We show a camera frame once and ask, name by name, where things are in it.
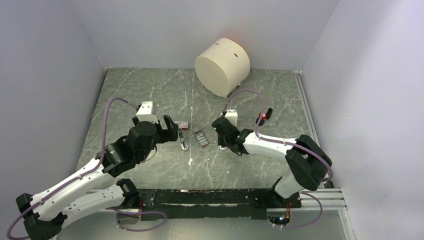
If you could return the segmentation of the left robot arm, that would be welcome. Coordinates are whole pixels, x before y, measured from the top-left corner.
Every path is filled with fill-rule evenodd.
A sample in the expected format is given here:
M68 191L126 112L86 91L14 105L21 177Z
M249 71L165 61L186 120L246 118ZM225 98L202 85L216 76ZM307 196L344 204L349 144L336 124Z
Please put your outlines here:
M139 191L129 178L122 178L106 189L90 193L97 185L147 161L158 144L176 142L179 126L169 115L158 119L135 116L127 135L108 144L84 167L55 186L16 198L27 232L27 239L50 240L60 231L87 215L109 208L132 208L139 202Z

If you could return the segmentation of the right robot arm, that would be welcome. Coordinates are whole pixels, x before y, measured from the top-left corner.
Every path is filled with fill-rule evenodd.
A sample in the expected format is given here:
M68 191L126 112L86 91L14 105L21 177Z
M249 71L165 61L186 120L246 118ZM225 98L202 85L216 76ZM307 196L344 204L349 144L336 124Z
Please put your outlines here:
M332 178L332 161L308 135L298 138L278 138L263 135L252 129L238 130L224 116L217 118L212 128L218 135L218 144L242 155L263 155L285 160L290 173L274 183L270 202L282 207L289 197L301 190L315 191L322 182Z

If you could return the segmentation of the white red staple box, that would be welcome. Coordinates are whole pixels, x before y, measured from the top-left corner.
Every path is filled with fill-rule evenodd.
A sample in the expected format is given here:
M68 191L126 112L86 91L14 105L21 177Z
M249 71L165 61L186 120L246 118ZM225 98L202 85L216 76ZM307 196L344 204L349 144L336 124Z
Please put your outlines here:
M178 125L178 127L180 128L180 129L182 129L183 131L185 131L185 130L189 130L189 122L188 121L176 121L175 122L177 125Z

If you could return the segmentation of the staple tray with staples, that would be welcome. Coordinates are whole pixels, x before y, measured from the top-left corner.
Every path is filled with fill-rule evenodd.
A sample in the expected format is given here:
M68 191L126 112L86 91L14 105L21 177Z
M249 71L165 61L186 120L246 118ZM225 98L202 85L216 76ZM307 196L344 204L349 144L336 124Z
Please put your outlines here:
M207 141L207 139L206 139L206 137L205 137L205 135L204 135L203 131L201 131L201 130L196 131L196 132L194 133L194 136L196 137L196 139L197 139L198 143L200 144L200 146L201 146L202 148L204 148L204 147L208 146L209 142Z

